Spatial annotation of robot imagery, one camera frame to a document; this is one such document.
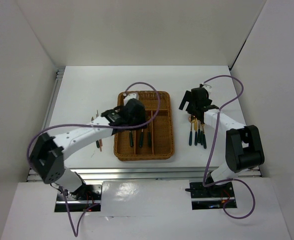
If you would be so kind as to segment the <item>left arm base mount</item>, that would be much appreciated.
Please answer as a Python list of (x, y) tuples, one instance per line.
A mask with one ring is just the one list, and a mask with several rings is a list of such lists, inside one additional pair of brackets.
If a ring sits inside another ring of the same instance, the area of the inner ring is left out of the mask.
[[(55, 213), (66, 213), (66, 205), (64, 194), (59, 189), (58, 185), (51, 185), (57, 190), (56, 202), (54, 207)], [(86, 186), (84, 192), (80, 195), (73, 195), (68, 191), (66, 199), (70, 212), (83, 212), (89, 208), (89, 212), (101, 211), (102, 183), (90, 184)]]

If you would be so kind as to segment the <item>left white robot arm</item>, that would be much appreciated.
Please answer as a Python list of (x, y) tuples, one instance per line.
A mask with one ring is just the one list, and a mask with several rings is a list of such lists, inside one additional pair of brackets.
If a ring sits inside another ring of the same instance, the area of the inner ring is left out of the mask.
[(62, 186), (70, 196), (79, 200), (85, 196), (89, 186), (79, 174), (67, 168), (64, 161), (87, 145), (145, 122), (145, 106), (132, 98), (126, 105), (103, 112), (89, 123), (90, 127), (79, 127), (56, 136), (46, 132), (41, 134), (31, 152), (31, 166), (45, 184)]

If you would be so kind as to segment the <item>small gold spoon green handle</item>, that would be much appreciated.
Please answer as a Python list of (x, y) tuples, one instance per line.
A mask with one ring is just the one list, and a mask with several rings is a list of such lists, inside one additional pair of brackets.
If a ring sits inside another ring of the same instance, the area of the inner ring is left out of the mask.
[(147, 138), (148, 138), (148, 147), (152, 147), (152, 135), (151, 135), (151, 127), (147, 126)]

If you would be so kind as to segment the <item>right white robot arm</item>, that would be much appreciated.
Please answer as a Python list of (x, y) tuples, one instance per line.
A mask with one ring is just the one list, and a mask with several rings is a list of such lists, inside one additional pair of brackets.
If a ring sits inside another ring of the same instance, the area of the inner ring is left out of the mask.
[[(212, 104), (212, 100), (209, 99), (209, 89), (208, 85), (202, 84), (200, 87), (187, 90), (179, 109), (182, 110), (187, 104), (187, 113), (201, 124), (215, 130), (203, 186), (208, 195), (216, 196), (221, 192), (223, 184), (232, 181), (248, 169), (262, 165), (265, 156), (258, 128), (255, 125), (239, 123), (222, 113), (221, 108)], [(209, 172), (218, 134), (225, 138), (225, 161), (216, 170)]]

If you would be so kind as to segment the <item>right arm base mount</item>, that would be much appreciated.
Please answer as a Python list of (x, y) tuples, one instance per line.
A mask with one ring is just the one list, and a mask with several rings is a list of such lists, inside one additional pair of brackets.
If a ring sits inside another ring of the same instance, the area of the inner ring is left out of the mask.
[(211, 187), (204, 187), (201, 182), (191, 182), (185, 191), (191, 196), (192, 210), (222, 209), (224, 204), (227, 209), (237, 208), (231, 182)]

